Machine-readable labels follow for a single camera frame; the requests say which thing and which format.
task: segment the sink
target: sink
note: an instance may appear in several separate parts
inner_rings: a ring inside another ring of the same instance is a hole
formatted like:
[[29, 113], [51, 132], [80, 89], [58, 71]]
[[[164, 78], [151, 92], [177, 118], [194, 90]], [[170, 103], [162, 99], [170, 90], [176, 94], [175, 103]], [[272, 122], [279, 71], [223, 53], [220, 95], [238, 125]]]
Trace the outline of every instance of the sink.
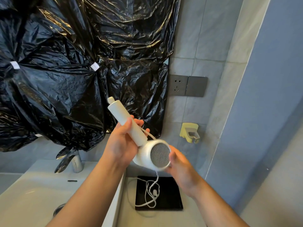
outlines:
[[[71, 166], [55, 174], [60, 160], [37, 160], [14, 184], [0, 195], [0, 226], [45, 227], [55, 209], [66, 203], [84, 182], [97, 162], [83, 162], [84, 170]], [[116, 226], [125, 174], [123, 175], [103, 227]]]

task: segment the person's left hand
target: person's left hand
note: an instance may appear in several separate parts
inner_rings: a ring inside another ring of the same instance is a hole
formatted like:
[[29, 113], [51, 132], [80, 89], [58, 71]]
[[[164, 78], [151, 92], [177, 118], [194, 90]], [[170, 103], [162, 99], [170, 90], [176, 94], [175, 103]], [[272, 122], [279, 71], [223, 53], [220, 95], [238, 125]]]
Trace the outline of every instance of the person's left hand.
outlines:
[[[139, 126], [143, 126], [144, 124], [143, 120], [134, 119], [134, 121]], [[131, 129], [131, 124], [131, 118], [129, 118], [123, 126], [118, 123], [108, 138], [104, 150], [105, 154], [112, 155], [115, 161], [123, 167], [127, 167], [138, 153], [138, 146], [127, 133]]]

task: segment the drain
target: drain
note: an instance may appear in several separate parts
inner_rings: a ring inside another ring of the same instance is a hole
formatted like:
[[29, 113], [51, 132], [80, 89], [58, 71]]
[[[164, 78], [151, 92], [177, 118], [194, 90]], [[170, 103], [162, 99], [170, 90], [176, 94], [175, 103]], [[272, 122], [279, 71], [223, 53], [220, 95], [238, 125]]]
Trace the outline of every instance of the drain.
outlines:
[[62, 204], [62, 205], [60, 205], [60, 206], [58, 206], [58, 208], [55, 209], [54, 214], [53, 214], [53, 217], [55, 217], [55, 216], [59, 213], [59, 211], [62, 210], [62, 208], [65, 206], [65, 204], [66, 204], [66, 203], [64, 203], [64, 204]]

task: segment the faucet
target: faucet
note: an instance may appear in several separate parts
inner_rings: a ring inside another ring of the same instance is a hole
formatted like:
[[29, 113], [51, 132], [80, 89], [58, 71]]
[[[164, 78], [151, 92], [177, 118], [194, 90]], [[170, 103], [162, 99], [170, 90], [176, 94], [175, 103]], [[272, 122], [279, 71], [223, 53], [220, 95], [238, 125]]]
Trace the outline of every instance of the faucet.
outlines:
[[81, 161], [79, 151], [75, 148], [65, 147], [57, 154], [56, 159], [62, 159], [57, 168], [55, 169], [55, 173], [61, 173], [66, 169], [68, 164], [71, 162], [73, 166], [73, 170], [75, 173], [79, 173], [83, 170], [84, 165]]

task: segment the hair dryer air intake grille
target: hair dryer air intake grille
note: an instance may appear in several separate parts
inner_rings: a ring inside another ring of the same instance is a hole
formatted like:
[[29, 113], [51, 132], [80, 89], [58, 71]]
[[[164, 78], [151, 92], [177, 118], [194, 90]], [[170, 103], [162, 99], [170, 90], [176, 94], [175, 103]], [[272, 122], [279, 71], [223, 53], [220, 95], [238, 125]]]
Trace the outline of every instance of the hair dryer air intake grille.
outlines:
[[151, 161], [159, 168], [165, 167], [169, 164], [170, 150], [167, 145], [158, 143], [151, 149]]

